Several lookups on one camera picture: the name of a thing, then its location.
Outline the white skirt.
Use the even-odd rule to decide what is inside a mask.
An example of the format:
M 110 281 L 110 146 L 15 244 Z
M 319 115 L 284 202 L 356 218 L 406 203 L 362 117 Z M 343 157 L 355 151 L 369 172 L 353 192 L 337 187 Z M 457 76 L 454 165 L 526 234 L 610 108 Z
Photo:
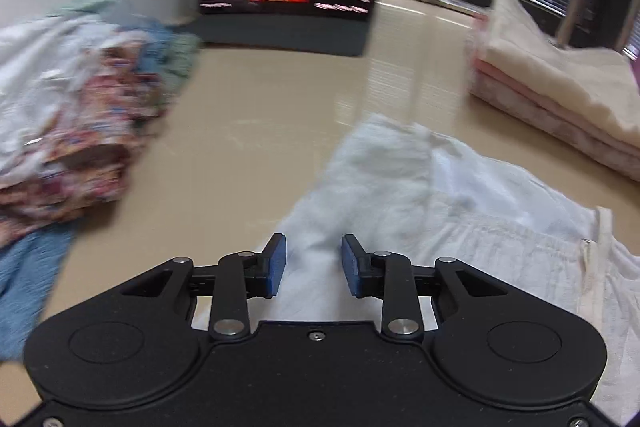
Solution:
M 284 277 L 276 297 L 250 302 L 253 322 L 377 320 L 378 300 L 347 288 L 347 234 L 416 265 L 457 258 L 590 322 L 608 348 L 594 404 L 619 424 L 637 414 L 639 260 L 615 238 L 611 210 L 450 136 L 372 116 L 278 229 Z

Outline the folded beige clothes stack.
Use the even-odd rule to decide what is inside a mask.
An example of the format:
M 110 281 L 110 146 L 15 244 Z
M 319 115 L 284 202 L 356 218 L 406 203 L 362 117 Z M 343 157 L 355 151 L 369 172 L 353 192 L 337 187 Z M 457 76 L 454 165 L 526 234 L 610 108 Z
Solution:
M 559 48 L 518 0 L 491 0 L 466 54 L 475 98 L 639 180 L 639 83 L 623 54 Z

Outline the red floral garment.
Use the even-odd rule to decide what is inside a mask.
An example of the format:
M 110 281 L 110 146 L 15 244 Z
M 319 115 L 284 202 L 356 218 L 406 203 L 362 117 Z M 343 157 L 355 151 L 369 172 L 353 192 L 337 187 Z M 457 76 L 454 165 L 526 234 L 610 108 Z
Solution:
M 1 244 L 120 199 L 128 171 L 166 113 L 160 76 L 138 71 L 139 43 L 100 53 L 98 71 L 36 147 L 36 173 L 1 190 Z

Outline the blue knit garment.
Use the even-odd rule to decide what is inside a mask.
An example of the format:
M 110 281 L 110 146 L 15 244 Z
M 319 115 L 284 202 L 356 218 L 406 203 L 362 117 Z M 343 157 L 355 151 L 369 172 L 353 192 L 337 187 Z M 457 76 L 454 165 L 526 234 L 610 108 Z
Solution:
M 21 361 L 75 235 L 74 222 L 55 223 L 1 248 L 2 362 Z

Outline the light green garment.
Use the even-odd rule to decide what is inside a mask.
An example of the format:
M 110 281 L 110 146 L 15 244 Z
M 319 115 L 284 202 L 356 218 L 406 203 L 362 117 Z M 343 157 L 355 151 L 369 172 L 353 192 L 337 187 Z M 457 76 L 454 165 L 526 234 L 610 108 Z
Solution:
M 51 12 L 51 15 L 66 14 L 97 15 L 105 23 L 123 30 L 144 32 L 146 41 L 136 71 L 160 77 L 168 93 L 176 95 L 191 79 L 201 39 L 153 17 L 137 14 L 130 0 L 70 0 Z

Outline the white crumpled garment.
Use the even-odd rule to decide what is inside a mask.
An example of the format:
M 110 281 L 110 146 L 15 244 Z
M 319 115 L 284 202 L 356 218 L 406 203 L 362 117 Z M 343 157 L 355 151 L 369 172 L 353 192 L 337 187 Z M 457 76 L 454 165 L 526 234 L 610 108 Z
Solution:
M 35 172 L 47 127 L 102 67 L 108 50 L 150 40 L 91 14 L 47 16 L 1 29 L 1 183 Z

